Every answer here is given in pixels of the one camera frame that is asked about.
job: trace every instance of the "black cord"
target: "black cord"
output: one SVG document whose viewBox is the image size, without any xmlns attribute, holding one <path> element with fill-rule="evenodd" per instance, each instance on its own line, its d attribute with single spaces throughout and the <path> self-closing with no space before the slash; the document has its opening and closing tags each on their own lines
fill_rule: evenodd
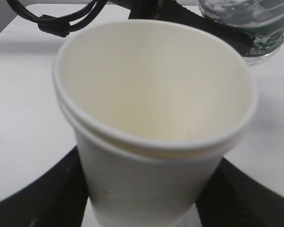
<svg viewBox="0 0 284 227">
<path fill-rule="evenodd" d="M 91 21 L 96 18 L 96 16 L 98 16 L 98 14 L 101 12 L 106 3 L 107 0 L 99 0 L 93 10 L 83 20 L 70 27 L 69 32 L 75 32 L 86 27 Z"/>
<path fill-rule="evenodd" d="M 38 23 L 39 17 L 28 11 L 18 0 L 6 0 L 9 6 L 17 13 L 20 17 L 30 20 L 34 23 Z"/>
<path fill-rule="evenodd" d="M 86 27 L 100 13 L 106 5 L 107 0 L 99 0 L 95 5 L 95 0 L 87 4 L 81 10 L 62 17 L 52 17 L 42 15 L 37 17 L 28 11 L 18 0 L 6 0 L 10 7 L 22 18 L 38 24 L 41 31 L 66 37 L 70 32 L 78 31 Z M 70 25 L 70 22 L 86 16 L 80 22 Z"/>
<path fill-rule="evenodd" d="M 75 12 L 75 13 L 59 17 L 59 19 L 66 20 L 68 22 L 78 20 L 78 19 L 84 17 L 85 15 L 87 15 L 89 12 L 91 12 L 94 5 L 95 5 L 95 1 L 92 1 L 89 4 L 87 4 L 83 9 L 81 9 L 81 10 Z"/>
</svg>

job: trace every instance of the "paper cup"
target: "paper cup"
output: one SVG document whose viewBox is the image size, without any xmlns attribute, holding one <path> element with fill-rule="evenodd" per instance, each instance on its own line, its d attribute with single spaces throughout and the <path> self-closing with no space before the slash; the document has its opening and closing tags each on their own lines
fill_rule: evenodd
<svg viewBox="0 0 284 227">
<path fill-rule="evenodd" d="M 224 41 L 130 20 L 68 40 L 54 85 L 104 227 L 173 227 L 256 106 L 249 69 Z"/>
</svg>

